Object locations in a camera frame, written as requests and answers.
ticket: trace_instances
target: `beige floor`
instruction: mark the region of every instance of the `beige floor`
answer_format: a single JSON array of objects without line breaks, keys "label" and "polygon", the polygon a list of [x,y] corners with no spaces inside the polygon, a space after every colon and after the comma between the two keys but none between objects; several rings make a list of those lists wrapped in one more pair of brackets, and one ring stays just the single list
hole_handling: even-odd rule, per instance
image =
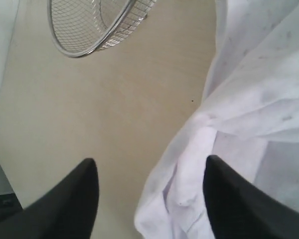
[{"label": "beige floor", "polygon": [[0,93],[0,163],[27,206],[85,157],[101,184],[93,238],[140,238],[145,180],[201,100],[214,55],[213,0],[159,0],[115,48],[69,59],[44,0],[20,0]]}]

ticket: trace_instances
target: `wrinkled cloth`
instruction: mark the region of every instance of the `wrinkled cloth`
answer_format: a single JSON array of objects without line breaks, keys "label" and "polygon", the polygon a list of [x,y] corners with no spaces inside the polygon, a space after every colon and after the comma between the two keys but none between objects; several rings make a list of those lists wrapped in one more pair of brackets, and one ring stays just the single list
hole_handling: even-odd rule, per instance
[{"label": "wrinkled cloth", "polygon": [[201,106],[152,170],[136,214],[146,239],[213,239],[202,182],[219,155],[299,211],[299,0],[216,0],[216,56]]}]

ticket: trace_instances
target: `white sheet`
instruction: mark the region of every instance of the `white sheet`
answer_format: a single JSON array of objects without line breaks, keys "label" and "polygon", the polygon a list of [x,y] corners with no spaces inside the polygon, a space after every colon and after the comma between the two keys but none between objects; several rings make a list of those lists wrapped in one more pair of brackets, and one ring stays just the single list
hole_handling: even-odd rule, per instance
[{"label": "white sheet", "polygon": [[210,154],[299,211],[299,0],[217,0],[216,13],[203,102],[151,172],[136,211],[146,239],[214,238],[202,192]]}]

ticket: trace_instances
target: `metal basket rim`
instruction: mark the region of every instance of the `metal basket rim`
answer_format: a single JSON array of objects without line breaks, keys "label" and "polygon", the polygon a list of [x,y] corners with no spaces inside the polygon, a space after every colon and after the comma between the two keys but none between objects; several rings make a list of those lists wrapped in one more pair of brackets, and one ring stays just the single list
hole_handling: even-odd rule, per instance
[{"label": "metal basket rim", "polygon": [[66,55],[68,57],[72,57],[72,58],[79,58],[79,57],[87,56],[87,55],[93,53],[94,51],[98,50],[99,48],[101,48],[104,45],[104,43],[106,43],[107,40],[109,40],[111,38],[111,36],[115,33],[115,31],[118,29],[120,24],[124,21],[126,16],[130,13],[130,11],[133,9],[135,3],[137,2],[137,0],[129,0],[126,3],[125,7],[121,10],[120,14],[118,14],[117,18],[114,20],[111,27],[109,27],[108,31],[103,35],[102,38],[100,38],[98,41],[96,41],[91,47],[87,48],[86,50],[73,53],[73,52],[69,52],[69,51],[65,50],[62,47],[62,44],[57,39],[57,36],[54,31],[54,27],[53,27],[53,22],[52,22],[52,4],[51,4],[52,1],[53,0],[47,0],[47,12],[48,12],[48,22],[49,22],[50,31],[52,33],[53,43],[60,52],[62,52],[64,55]]}]

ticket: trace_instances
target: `wire mesh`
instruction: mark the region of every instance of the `wire mesh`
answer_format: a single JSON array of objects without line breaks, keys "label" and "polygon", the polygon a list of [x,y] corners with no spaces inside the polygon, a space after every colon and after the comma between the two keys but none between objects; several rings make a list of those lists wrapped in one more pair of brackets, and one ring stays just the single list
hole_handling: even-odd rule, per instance
[{"label": "wire mesh", "polygon": [[156,0],[48,1],[54,42],[64,54],[79,57],[120,43],[146,17]]}]

